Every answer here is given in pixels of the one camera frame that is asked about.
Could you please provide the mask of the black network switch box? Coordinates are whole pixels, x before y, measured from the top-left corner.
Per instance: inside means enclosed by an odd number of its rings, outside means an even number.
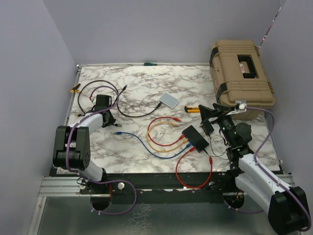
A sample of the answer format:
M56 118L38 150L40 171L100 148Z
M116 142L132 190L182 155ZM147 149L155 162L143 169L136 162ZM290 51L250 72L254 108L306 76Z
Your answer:
M182 131L184 137L188 139L191 145L197 150L198 153L205 150L209 143L204 139L204 137L195 129L193 125L190 125Z

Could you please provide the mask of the white small router box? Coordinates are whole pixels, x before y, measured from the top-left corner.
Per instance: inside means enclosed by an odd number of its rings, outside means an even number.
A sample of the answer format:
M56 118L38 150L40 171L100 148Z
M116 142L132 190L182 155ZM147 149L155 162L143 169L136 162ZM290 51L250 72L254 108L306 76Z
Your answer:
M177 98L167 92L163 93L163 95L159 98L159 101L170 108L175 108L175 106L179 103Z

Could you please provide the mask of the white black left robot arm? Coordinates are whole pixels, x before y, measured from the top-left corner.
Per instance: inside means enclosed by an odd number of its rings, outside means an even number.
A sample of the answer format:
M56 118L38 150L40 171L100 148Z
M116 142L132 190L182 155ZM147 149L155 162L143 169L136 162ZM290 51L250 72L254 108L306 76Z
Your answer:
M53 165L91 181L91 187L97 193L107 190L108 178L105 169L91 160L90 135L115 124L116 119L109 110L112 106L111 96L97 95L90 112L77 124L57 127L55 134Z

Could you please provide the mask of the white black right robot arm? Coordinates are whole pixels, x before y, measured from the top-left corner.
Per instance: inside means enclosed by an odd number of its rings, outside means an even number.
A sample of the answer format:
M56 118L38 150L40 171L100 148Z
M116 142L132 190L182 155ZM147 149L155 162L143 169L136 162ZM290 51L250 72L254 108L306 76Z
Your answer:
M248 146L252 140L249 124L233 123L232 116L246 112L250 107L244 101L237 101L234 107L214 103L213 108L203 105L198 108L205 134L211 135L213 125L218 124L229 145L226 154L233 163L230 172L234 175L225 178L225 187L229 191L241 189L248 194L267 214L277 234L310 230L312 219L305 191L280 179L258 159L258 152Z

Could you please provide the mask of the black power adapter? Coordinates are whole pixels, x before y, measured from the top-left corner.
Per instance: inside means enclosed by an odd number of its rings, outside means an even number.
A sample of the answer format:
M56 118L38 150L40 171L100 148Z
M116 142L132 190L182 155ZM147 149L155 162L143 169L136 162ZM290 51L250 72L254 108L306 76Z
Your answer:
M214 132L214 128L210 122L202 122L201 128L207 136L210 136Z

